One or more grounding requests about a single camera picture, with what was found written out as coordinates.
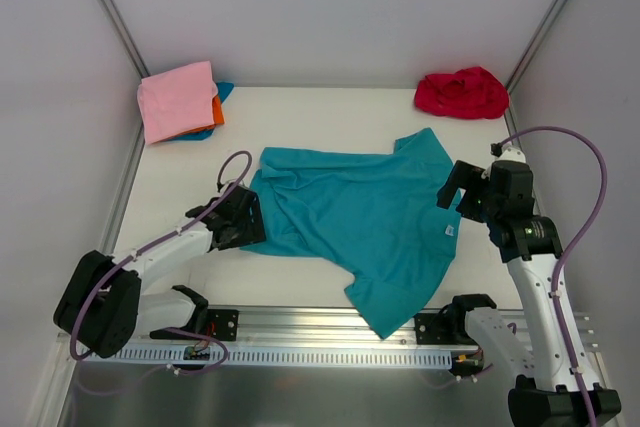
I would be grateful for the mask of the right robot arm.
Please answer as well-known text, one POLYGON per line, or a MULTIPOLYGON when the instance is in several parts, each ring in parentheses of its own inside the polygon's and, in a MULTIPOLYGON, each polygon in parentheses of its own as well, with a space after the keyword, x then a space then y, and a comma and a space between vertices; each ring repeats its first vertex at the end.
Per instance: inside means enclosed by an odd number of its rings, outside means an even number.
POLYGON ((604 387, 587 358, 566 293, 557 229, 534 212, 533 173, 527 163, 496 160, 487 169, 458 161, 437 193, 437 205, 454 205, 482 223, 517 289, 531 345, 507 329, 497 309, 479 298, 456 300, 448 335, 474 340, 509 373, 507 394, 516 426, 604 426, 621 411, 619 394, 604 387))

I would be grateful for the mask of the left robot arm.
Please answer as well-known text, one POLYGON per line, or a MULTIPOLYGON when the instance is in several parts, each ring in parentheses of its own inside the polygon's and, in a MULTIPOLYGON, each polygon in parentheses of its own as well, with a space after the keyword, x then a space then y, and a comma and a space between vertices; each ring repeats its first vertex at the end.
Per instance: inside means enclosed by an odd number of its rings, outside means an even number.
POLYGON ((209 302, 184 285, 149 288, 175 268, 212 251, 262 243, 259 197, 242 186, 187 211, 169 232, 122 255, 92 250, 81 257, 54 314, 54 324, 101 358, 131 338, 196 338, 209 322, 209 302))

